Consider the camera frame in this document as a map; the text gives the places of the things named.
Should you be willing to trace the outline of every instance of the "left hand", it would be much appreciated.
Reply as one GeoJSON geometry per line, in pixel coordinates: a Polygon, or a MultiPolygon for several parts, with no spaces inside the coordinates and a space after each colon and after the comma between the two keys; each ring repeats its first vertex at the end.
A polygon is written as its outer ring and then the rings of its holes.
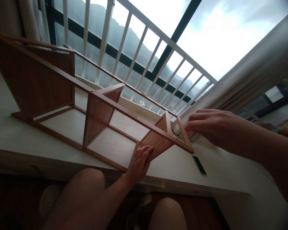
{"type": "Polygon", "coordinates": [[[153,146],[143,146],[137,149],[131,158],[128,171],[125,174],[126,178],[132,185],[136,185],[141,182],[146,176],[147,170],[149,168],[150,162],[144,166],[146,159],[153,150],[153,146]]]}

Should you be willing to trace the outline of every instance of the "curtain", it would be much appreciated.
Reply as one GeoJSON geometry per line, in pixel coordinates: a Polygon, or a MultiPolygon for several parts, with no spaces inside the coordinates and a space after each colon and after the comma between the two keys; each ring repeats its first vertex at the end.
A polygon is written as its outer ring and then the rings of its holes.
{"type": "MultiPolygon", "coordinates": [[[[288,77],[288,15],[243,59],[180,117],[184,124],[198,109],[238,112],[288,77]]],[[[180,132],[177,121],[173,131],[180,132]]],[[[199,135],[190,137],[196,141],[199,135]]]]}
{"type": "Polygon", "coordinates": [[[0,31],[43,41],[37,1],[0,0],[0,31]]]}

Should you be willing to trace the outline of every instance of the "hand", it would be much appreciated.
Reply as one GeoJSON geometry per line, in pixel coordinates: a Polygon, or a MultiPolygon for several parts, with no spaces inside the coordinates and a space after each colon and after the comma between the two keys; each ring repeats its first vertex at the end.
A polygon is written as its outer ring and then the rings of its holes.
{"type": "Polygon", "coordinates": [[[147,145],[135,150],[135,152],[133,153],[128,167],[128,171],[125,174],[126,178],[132,185],[136,185],[144,179],[150,162],[145,166],[144,164],[146,159],[152,152],[153,148],[153,146],[147,145]]]}
{"type": "Polygon", "coordinates": [[[254,150],[278,138],[274,133],[229,111],[203,109],[190,115],[185,130],[199,133],[222,149],[249,158],[254,150]]]}

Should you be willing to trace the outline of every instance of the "screwdriver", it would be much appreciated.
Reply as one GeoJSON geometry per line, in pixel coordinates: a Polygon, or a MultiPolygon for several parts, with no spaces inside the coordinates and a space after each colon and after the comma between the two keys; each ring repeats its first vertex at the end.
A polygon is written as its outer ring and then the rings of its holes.
{"type": "Polygon", "coordinates": [[[175,140],[177,140],[178,138],[182,137],[184,134],[186,134],[188,132],[184,132],[183,134],[181,134],[179,137],[177,137],[175,140]]]}

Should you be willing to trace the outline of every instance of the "sky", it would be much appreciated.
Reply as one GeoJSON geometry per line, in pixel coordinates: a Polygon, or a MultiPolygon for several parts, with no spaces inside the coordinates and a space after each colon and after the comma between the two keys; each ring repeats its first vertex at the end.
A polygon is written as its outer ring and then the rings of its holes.
{"type": "MultiPolygon", "coordinates": [[[[171,37],[190,0],[130,0],[167,36],[171,37]]],[[[107,0],[91,0],[106,8],[107,0]]],[[[288,14],[286,0],[202,0],[177,44],[215,79],[219,80],[241,60],[265,35],[288,14]]],[[[112,17],[122,26],[128,16],[118,1],[112,17]]],[[[130,28],[141,38],[145,25],[132,16],[130,28]]],[[[144,45],[151,51],[159,37],[148,30],[144,45]]],[[[166,44],[161,43],[156,56],[160,57],[166,44]]],[[[168,66],[175,71],[182,57],[174,52],[168,66]]],[[[178,71],[185,77],[192,66],[184,62],[178,71]]],[[[200,74],[189,76],[193,83],[200,74]]]]}

